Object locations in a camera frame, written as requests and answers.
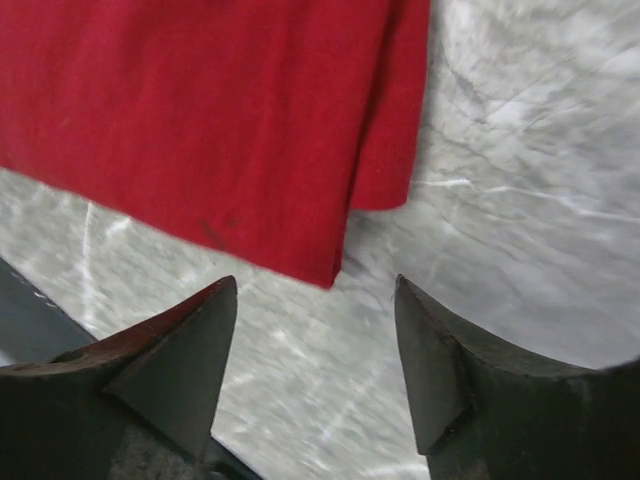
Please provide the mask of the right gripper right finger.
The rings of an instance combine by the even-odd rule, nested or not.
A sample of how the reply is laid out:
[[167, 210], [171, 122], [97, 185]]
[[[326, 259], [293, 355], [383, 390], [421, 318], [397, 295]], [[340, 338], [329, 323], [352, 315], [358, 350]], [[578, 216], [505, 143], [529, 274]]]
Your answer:
[[397, 343], [417, 450], [434, 479], [635, 479], [639, 363], [600, 370], [526, 350], [405, 277]]

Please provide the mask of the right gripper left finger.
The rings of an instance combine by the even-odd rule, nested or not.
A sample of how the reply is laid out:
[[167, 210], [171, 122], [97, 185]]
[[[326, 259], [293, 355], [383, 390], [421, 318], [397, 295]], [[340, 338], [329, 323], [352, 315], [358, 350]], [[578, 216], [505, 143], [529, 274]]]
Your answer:
[[224, 277], [108, 338], [1, 370], [5, 479], [201, 479], [237, 315]]

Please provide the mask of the red t shirt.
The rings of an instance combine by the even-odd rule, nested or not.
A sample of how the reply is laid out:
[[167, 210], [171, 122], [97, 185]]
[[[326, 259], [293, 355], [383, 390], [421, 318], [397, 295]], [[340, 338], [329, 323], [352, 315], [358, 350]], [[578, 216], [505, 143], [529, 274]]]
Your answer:
[[5, 1], [1, 165], [323, 288], [408, 196], [427, 1]]

